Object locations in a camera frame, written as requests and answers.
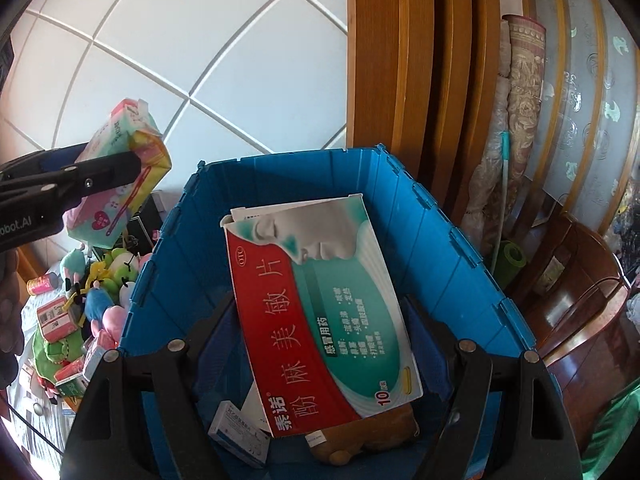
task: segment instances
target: rolled mat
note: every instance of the rolled mat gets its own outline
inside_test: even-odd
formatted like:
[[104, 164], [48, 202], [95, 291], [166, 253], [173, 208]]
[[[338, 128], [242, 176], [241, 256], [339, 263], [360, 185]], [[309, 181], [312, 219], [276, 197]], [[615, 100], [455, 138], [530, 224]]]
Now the rolled mat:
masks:
[[525, 265], [527, 265], [527, 259], [522, 250], [513, 242], [503, 240], [495, 263], [494, 279], [504, 290]]

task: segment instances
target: can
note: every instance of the can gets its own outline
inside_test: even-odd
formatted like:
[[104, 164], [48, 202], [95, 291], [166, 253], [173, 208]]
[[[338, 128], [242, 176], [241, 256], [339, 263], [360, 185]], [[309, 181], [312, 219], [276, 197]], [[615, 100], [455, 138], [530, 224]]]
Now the can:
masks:
[[29, 280], [27, 282], [27, 292], [32, 296], [37, 296], [38, 294], [44, 294], [45, 292], [56, 290], [59, 285], [60, 279], [58, 275], [55, 272], [50, 272], [49, 274], [44, 274], [39, 278]]

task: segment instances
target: cold medicine box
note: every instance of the cold medicine box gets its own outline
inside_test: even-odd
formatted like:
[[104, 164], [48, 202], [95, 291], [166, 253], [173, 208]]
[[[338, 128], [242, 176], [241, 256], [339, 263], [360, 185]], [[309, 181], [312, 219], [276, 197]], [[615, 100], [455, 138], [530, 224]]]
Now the cold medicine box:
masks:
[[422, 396], [361, 195], [232, 213], [223, 226], [238, 314], [274, 436]]

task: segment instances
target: stuffed toy bear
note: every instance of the stuffed toy bear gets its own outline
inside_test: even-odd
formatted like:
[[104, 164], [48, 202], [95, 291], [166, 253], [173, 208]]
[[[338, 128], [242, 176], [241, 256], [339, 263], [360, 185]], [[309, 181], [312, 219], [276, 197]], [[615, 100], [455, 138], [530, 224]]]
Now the stuffed toy bear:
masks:
[[420, 433], [411, 404], [403, 404], [377, 415], [340, 426], [325, 428], [325, 442], [311, 448], [312, 455], [331, 465], [346, 465], [363, 450], [386, 451]]

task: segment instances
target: blue plastic crate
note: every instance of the blue plastic crate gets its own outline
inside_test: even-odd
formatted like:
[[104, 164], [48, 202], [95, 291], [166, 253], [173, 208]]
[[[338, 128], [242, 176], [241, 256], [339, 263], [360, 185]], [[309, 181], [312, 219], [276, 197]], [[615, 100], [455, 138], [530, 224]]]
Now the blue plastic crate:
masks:
[[[205, 165], [185, 186], [169, 214], [158, 246], [146, 264], [132, 297], [121, 348], [130, 355], [154, 352], [172, 338], [186, 336], [198, 320], [231, 290], [226, 243], [220, 219], [239, 206], [262, 206], [362, 193], [398, 294], [417, 297], [433, 318], [449, 325], [457, 338], [470, 338], [488, 352], [518, 356], [535, 340], [516, 306], [505, 298], [480, 256], [383, 146], [352, 150], [281, 153]], [[406, 316], [412, 346], [420, 362], [419, 334]], [[218, 403], [241, 406], [252, 376], [235, 312], [228, 312], [200, 359], [195, 386], [204, 427]], [[145, 411], [162, 477], [177, 478], [159, 424], [152, 394]], [[491, 394], [469, 476], [484, 469], [497, 420], [500, 394]], [[302, 436], [271, 443], [268, 471], [273, 480], [289, 478], [411, 478], [446, 407], [425, 392], [414, 403], [420, 440], [411, 447], [353, 460], [334, 468], [316, 462]], [[233, 479], [263, 478], [216, 447]]]

